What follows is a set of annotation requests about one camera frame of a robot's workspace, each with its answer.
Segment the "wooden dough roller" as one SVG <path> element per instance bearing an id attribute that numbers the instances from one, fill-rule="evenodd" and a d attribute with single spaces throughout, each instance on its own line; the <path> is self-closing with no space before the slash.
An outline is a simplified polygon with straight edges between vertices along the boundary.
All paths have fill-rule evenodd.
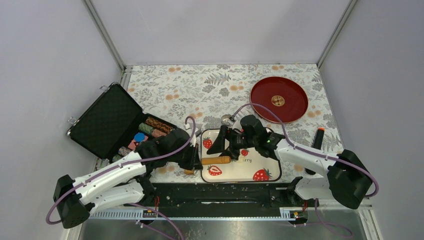
<path id="1" fill-rule="evenodd" d="M 203 157 L 201 159 L 202 165 L 229 164 L 230 162 L 230 156 Z"/>

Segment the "strawberry print tray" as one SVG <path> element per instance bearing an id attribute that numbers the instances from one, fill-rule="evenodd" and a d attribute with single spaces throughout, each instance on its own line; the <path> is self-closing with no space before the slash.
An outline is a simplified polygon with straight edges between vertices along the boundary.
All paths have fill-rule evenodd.
<path id="1" fill-rule="evenodd" d="M 224 156 L 222 153 L 207 154 L 219 129 L 207 129 L 201 134 L 201 157 Z M 281 164 L 272 158 L 261 156 L 254 148 L 242 149 L 237 159 L 228 164 L 202 165 L 201 178 L 207 183 L 275 182 L 282 176 Z"/>

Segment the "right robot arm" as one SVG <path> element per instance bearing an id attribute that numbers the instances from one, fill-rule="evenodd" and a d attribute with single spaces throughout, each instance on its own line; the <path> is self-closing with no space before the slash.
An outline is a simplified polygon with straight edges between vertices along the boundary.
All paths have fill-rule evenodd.
<path id="1" fill-rule="evenodd" d="M 301 165 L 319 178 L 297 177 L 287 191 L 287 201 L 293 206 L 309 199 L 334 199 L 349 209 L 357 209 L 366 197 L 373 179 L 358 156 L 350 151 L 323 152 L 317 148 L 294 144 L 283 134 L 264 127 L 254 115 L 240 120 L 240 127 L 221 125 L 211 141 L 203 148 L 207 157 L 229 157 L 237 160 L 242 150 L 254 149 L 266 159 Z"/>

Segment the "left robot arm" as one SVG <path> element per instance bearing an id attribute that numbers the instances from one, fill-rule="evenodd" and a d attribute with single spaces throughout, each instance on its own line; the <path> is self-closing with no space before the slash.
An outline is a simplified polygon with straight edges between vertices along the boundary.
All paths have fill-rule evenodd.
<path id="1" fill-rule="evenodd" d="M 148 206 L 155 200 L 154 190 L 140 183 L 123 182 L 146 176 L 168 162 L 192 170 L 197 156 L 196 132 L 174 129 L 165 136 L 139 143 L 135 150 L 100 170 L 75 179 L 64 175 L 56 182 L 54 204 L 46 222 L 71 229 L 90 215 L 118 205 L 140 202 Z"/>

